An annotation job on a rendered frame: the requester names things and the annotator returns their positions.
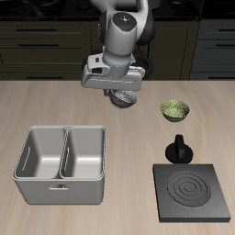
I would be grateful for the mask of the black kitchen countertop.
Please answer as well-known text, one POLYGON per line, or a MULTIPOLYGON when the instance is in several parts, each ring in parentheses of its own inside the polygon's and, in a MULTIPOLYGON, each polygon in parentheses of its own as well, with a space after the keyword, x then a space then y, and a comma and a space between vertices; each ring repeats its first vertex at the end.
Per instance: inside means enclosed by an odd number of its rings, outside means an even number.
MULTIPOLYGON (((161 0, 156 21, 235 19, 235 0, 161 0)), ((89 0, 0 0, 0 21, 97 21, 89 0)))

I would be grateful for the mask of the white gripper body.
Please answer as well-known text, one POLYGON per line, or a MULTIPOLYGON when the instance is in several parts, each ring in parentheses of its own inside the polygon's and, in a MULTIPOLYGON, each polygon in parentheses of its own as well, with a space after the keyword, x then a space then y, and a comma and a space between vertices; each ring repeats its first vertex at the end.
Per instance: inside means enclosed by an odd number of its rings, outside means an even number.
POLYGON ((144 75, 145 70, 142 67, 130 66, 128 73, 124 77, 111 78, 99 73, 90 73, 88 67, 85 66, 81 85, 84 88, 139 91, 144 75))

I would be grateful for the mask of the black bowl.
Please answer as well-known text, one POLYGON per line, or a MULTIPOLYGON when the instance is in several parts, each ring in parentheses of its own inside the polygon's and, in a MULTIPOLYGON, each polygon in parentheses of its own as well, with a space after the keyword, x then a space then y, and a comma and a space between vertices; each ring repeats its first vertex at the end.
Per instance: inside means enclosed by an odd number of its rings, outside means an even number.
POLYGON ((118 108, 128 108, 137 103, 138 99, 132 91, 110 90, 109 99, 118 108))

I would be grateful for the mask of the white two-bin basket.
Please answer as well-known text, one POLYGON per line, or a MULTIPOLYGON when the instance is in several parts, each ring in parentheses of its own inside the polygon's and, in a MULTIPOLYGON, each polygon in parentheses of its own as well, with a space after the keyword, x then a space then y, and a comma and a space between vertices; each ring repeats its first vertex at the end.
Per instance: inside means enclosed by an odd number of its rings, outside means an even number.
POLYGON ((30 205, 98 205, 104 198, 106 128, 33 126, 13 179, 30 205))

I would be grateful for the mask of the green bowl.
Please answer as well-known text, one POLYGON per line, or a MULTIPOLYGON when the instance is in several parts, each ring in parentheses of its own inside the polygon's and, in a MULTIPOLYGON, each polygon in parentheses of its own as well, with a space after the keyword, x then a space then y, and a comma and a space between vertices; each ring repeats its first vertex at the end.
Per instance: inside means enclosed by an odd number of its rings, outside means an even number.
POLYGON ((190 112, 189 105, 180 100, 167 100, 160 106, 163 116, 171 122, 180 122, 190 112))

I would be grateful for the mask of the round black stove knob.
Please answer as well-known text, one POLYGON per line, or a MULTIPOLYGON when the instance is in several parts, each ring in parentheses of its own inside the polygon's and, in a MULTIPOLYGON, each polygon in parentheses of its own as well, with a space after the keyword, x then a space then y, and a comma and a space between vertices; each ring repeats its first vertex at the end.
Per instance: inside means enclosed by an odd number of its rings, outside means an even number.
POLYGON ((190 163, 193 159, 193 151, 185 144, 184 137, 177 134, 174 142, 166 147, 165 157, 171 163, 190 163))

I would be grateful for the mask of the dark grey stove plate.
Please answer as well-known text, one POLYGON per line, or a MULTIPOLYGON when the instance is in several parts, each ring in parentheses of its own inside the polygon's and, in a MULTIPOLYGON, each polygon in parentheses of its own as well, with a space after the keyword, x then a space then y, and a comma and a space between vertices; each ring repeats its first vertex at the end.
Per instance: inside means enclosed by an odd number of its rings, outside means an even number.
POLYGON ((152 172, 160 222, 230 221, 212 164, 154 164, 152 172))

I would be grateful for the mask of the dark brown kitchen cupboards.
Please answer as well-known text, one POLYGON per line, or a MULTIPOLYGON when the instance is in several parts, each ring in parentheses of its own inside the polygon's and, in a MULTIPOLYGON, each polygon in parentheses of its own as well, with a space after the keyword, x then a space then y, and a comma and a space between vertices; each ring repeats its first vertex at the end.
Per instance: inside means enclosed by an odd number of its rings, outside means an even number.
MULTIPOLYGON (((197 21, 157 21, 139 46, 153 62, 151 80, 187 80, 197 21)), ((100 50, 96 21, 0 21, 0 80, 79 80, 83 61, 100 50)))

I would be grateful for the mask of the dark grey kitchen cupboard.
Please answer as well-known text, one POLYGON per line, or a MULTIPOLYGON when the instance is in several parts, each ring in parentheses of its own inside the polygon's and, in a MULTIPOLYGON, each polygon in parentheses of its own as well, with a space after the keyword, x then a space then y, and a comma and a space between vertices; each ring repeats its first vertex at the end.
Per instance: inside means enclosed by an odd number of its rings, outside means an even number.
POLYGON ((190 79, 235 81, 235 19, 200 21, 190 79))

